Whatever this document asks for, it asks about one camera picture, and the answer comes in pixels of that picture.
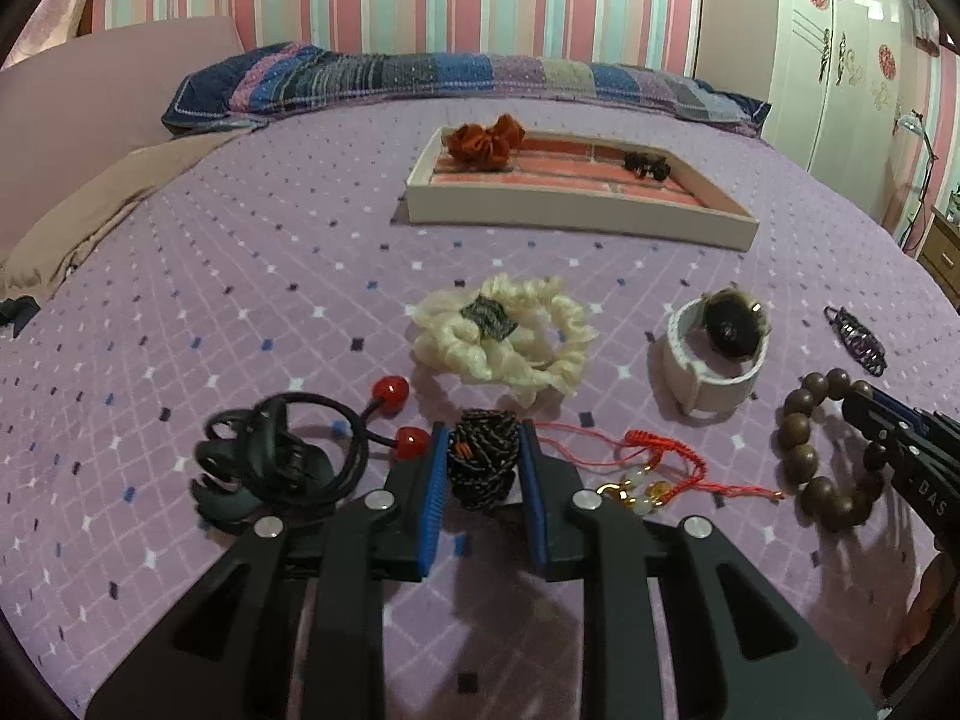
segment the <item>orange scrunchie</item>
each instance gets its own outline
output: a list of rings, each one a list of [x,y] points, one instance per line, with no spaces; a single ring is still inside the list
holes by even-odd
[[[499,170],[510,161],[510,150],[519,148],[526,131],[509,113],[501,114],[493,127],[464,124],[446,137],[450,156],[461,165],[480,170]]]

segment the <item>brown bead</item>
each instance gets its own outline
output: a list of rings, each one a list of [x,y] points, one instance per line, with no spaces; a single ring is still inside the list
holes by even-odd
[[[874,388],[870,382],[866,382],[863,379],[857,379],[850,386],[851,392],[859,392],[864,397],[869,397],[872,399],[874,397]]]
[[[827,499],[820,509],[820,522],[831,533],[853,526],[853,498],[838,493]]]
[[[800,493],[800,508],[808,517],[816,517],[824,503],[837,495],[837,487],[826,476],[816,476]]]
[[[779,430],[776,431],[776,441],[781,449],[793,449],[797,445],[807,443],[809,438],[810,420],[801,413],[785,416]]]
[[[813,405],[819,406],[827,397],[827,390],[829,389],[827,377],[816,371],[808,373],[803,377],[803,388],[813,395]]]
[[[817,450],[808,443],[793,447],[784,458],[784,474],[791,485],[804,485],[820,467]]]
[[[874,503],[867,497],[862,490],[853,490],[850,494],[853,500],[853,512],[851,513],[851,525],[862,525],[874,511]]]
[[[784,416],[789,416],[791,413],[801,413],[804,416],[810,416],[815,405],[813,395],[810,394],[809,389],[794,389],[794,391],[791,391],[790,394],[786,396],[786,400],[784,400]]]
[[[883,466],[887,464],[887,447],[882,445],[880,442],[870,442],[867,444],[867,448],[863,450],[863,467],[870,471],[870,473],[876,473],[877,471],[883,470]]]
[[[883,477],[878,473],[867,473],[860,477],[856,483],[856,488],[861,491],[871,501],[880,498],[883,494],[883,487],[886,484]]]
[[[827,397],[843,400],[850,391],[850,375],[842,367],[835,367],[827,374]]]

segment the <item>wardrobe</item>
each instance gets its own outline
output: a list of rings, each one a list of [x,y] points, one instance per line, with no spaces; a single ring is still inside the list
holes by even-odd
[[[762,137],[877,220],[892,174],[899,0],[703,0],[696,76],[769,100]]]

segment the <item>bed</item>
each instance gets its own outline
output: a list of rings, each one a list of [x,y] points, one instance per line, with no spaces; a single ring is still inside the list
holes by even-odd
[[[405,223],[398,198],[434,130],[503,112],[672,151],[750,210],[757,240],[738,254]],[[771,436],[786,392],[810,370],[857,371],[824,320],[827,304],[884,342],[879,386],[920,408],[956,402],[960,322],[936,285],[866,215],[761,141],[547,100],[383,101],[275,122],[146,200],[0,349],[0,608],[67,707],[83,715],[110,669],[224,549],[187,492],[203,420],[285,389],[358,406],[386,373],[408,376],[415,397],[376,423],[381,433],[508,403],[505,389],[417,367],[408,317],[431,290],[498,271],[563,276],[600,331],[578,394],[541,399],[527,415],[676,437],[717,481],[779,488]],[[671,309],[731,281],[768,304],[768,360],[755,398],[733,415],[685,418],[662,384],[656,339]],[[848,479],[861,439],[827,420],[816,440],[829,473]],[[358,493],[378,485],[386,463],[371,462]],[[693,512],[713,519],[877,691],[935,554],[915,514],[888,490],[867,525],[841,538],[800,525],[792,498],[685,493],[658,517]],[[387,717],[576,716],[580,588],[528,576],[522,550],[493,522],[449,506],[430,577],[388,597]],[[464,672],[475,672],[476,693],[458,693]]]

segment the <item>smartwatch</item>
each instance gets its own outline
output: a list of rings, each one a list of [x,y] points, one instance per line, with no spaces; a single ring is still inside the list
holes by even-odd
[[[699,359],[683,342],[703,329],[715,352],[747,370],[725,378]],[[691,300],[670,317],[664,343],[666,383],[684,413],[731,412],[754,389],[767,356],[770,323],[760,300],[735,288]]]

